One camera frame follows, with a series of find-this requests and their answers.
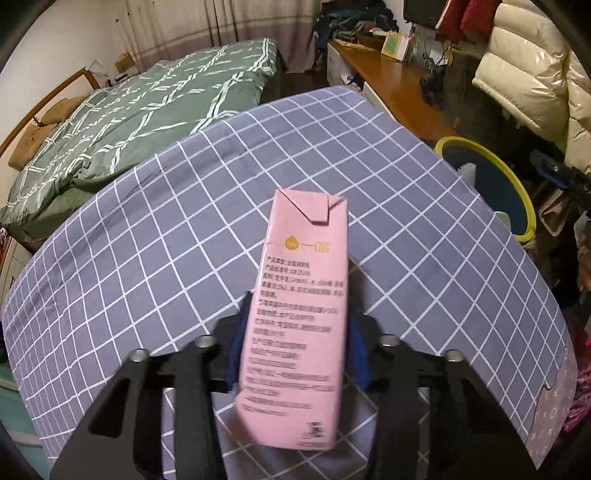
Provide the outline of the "pink strawberry milk carton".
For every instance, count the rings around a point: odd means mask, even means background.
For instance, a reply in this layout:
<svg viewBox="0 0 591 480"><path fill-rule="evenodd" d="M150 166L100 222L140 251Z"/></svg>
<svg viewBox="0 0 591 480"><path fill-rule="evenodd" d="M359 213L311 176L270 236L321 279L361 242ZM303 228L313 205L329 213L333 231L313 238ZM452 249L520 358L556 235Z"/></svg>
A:
<svg viewBox="0 0 591 480"><path fill-rule="evenodd" d="M348 310L348 201L273 196L242 343L238 424L254 443L335 447Z"/></svg>

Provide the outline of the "yellow rimmed blue trash bin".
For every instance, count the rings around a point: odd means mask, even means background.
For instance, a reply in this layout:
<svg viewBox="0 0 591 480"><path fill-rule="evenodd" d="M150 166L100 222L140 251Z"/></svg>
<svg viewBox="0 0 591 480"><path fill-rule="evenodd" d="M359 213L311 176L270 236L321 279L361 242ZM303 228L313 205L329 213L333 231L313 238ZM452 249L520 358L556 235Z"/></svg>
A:
<svg viewBox="0 0 591 480"><path fill-rule="evenodd" d="M465 163L474 163L477 166L474 189L491 209L508 216L510 229L520 244L533 239L537 217L532 200L504 161L477 142L458 136L441 138L435 151L457 171Z"/></svg>

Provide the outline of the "purple grid tablecloth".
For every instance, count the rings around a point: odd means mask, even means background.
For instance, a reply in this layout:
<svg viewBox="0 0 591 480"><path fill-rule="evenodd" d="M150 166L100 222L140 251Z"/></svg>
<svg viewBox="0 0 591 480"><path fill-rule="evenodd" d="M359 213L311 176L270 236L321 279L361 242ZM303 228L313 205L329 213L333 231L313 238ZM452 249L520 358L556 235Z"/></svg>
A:
<svg viewBox="0 0 591 480"><path fill-rule="evenodd" d="M510 230L428 145L342 87L236 115L118 177L45 243L2 311L10 365L53 466L100 391L142 348L177 352L256 286L276 190L348 201L349 315L422 353L463 353L538 471L575 392L559 305ZM252 442L213 393L224 479L367 479L376 395L342 371L335 447Z"/></svg>

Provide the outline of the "green patterned duvet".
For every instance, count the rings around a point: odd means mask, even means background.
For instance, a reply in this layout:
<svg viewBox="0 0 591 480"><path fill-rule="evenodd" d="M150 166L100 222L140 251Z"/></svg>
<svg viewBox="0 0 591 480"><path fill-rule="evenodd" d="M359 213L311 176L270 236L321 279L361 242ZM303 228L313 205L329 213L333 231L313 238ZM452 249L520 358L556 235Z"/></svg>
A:
<svg viewBox="0 0 591 480"><path fill-rule="evenodd" d="M161 60L91 93L52 127L11 187L1 224L21 225L72 188L100 188L170 144L260 104L276 41L242 41Z"/></svg>

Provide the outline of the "brown pillow left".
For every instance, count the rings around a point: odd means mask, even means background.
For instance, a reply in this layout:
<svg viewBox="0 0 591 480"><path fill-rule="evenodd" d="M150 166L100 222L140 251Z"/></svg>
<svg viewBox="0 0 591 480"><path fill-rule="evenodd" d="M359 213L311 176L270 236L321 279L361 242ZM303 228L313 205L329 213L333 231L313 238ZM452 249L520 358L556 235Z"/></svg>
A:
<svg viewBox="0 0 591 480"><path fill-rule="evenodd" d="M29 125L15 147L8 165L14 170L22 171L35 157L44 140L56 127L57 124L43 125L41 127Z"/></svg>

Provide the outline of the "brown pillow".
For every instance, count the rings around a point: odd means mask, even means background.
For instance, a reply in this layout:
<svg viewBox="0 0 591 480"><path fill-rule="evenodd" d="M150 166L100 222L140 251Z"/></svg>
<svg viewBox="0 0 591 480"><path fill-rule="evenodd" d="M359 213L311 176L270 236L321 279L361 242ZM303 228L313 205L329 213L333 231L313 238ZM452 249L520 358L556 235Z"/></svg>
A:
<svg viewBox="0 0 591 480"><path fill-rule="evenodd" d="M14 170L22 171L35 157L44 140L56 127L57 124L43 125L41 127L29 125L15 147L8 165Z"/></svg>
<svg viewBox="0 0 591 480"><path fill-rule="evenodd" d="M41 117L42 125L59 124L65 121L87 98L80 95L72 98L63 98L51 106Z"/></svg>

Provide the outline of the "brown pillow right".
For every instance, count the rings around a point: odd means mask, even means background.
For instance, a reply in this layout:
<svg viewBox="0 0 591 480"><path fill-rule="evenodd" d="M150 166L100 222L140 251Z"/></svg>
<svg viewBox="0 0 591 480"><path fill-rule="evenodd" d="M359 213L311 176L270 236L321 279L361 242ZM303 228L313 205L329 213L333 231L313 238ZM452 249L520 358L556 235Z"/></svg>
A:
<svg viewBox="0 0 591 480"><path fill-rule="evenodd" d="M41 117L42 125L59 124L65 121L87 98L80 95L72 98L63 98L51 106Z"/></svg>

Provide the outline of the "wooden bed headboard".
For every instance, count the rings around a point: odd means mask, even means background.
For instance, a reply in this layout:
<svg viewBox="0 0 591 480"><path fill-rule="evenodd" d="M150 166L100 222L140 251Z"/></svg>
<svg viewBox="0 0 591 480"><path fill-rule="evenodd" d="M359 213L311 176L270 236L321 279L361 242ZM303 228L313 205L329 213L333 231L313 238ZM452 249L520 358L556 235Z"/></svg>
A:
<svg viewBox="0 0 591 480"><path fill-rule="evenodd" d="M34 120L35 116L44 108L46 107L52 100L54 100L60 93L62 93L66 88L68 88L71 84L76 82L79 78L84 78L86 82L89 84L92 90L100 89L100 85L94 75L87 69L81 68L80 70L76 71L64 81L62 81L58 86L53 88L49 93L47 93L20 121L19 123L12 129L12 131L8 134L8 136L4 139L1 144L0 153L4 154L6 150L9 148L11 143L17 138L17 136L23 131L23 129L27 126L28 123Z"/></svg>

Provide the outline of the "wooden desk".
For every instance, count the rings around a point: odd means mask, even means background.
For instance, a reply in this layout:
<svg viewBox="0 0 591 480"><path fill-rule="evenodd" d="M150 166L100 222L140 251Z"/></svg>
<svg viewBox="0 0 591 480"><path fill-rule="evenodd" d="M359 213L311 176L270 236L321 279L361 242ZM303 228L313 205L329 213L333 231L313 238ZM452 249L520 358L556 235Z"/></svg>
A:
<svg viewBox="0 0 591 480"><path fill-rule="evenodd" d="M437 142L456 135L445 114L423 100L420 80L424 73L418 67L398 62L377 50L342 46L335 40L329 42L329 46L339 53L353 73L362 77L365 91L373 93L378 105L417 137Z"/></svg>

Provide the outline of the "cream puffer jacket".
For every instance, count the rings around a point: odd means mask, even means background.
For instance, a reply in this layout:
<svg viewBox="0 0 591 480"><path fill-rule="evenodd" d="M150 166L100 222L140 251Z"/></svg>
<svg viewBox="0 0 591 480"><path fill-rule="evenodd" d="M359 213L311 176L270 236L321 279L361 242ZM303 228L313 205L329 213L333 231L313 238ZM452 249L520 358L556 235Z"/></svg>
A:
<svg viewBox="0 0 591 480"><path fill-rule="evenodd" d="M473 85L590 173L590 79L554 23L530 1L503 1Z"/></svg>

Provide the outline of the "tissue box by bed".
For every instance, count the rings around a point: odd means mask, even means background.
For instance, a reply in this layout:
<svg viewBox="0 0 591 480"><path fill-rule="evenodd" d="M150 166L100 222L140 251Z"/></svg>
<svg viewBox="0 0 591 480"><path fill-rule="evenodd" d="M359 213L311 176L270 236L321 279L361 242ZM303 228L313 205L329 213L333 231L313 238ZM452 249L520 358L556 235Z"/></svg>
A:
<svg viewBox="0 0 591 480"><path fill-rule="evenodd" d="M135 69L134 60L129 52L120 54L115 61L115 68L119 75L127 75Z"/></svg>

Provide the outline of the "green calendar card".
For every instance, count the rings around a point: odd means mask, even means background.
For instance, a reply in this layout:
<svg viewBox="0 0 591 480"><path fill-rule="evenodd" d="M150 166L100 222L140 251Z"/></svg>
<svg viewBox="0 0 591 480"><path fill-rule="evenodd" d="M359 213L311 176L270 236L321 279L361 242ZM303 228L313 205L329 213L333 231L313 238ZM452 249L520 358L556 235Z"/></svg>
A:
<svg viewBox="0 0 591 480"><path fill-rule="evenodd" d="M404 63L407 58L411 38L398 32L389 31L384 39L381 54Z"/></svg>

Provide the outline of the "pink white curtain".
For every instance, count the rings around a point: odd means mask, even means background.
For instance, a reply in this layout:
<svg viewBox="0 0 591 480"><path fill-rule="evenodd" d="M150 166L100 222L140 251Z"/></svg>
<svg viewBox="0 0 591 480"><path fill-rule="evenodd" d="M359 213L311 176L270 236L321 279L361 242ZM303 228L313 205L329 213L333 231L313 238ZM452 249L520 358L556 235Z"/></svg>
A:
<svg viewBox="0 0 591 480"><path fill-rule="evenodd" d="M160 60L194 51L270 38L290 72L315 61L315 19L320 1L117 1L113 16L123 45L145 71Z"/></svg>

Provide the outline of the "red puffer jacket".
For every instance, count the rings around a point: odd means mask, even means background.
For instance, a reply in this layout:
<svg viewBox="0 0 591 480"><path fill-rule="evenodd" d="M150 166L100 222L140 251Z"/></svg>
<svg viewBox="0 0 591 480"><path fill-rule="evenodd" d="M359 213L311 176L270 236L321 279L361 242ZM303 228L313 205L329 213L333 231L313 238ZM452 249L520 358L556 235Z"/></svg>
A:
<svg viewBox="0 0 591 480"><path fill-rule="evenodd" d="M435 30L452 43L486 43L501 0L448 0Z"/></svg>

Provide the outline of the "clothes pile on desk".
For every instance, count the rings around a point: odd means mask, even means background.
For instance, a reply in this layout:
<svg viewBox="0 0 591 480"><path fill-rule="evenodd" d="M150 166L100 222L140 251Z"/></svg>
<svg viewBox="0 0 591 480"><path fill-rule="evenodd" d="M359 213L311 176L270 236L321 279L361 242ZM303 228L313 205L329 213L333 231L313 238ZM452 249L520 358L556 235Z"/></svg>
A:
<svg viewBox="0 0 591 480"><path fill-rule="evenodd" d="M384 1L325 2L315 19L315 46L318 50L325 50L332 39L351 42L356 39L356 34L368 33L373 28L400 31L394 13Z"/></svg>

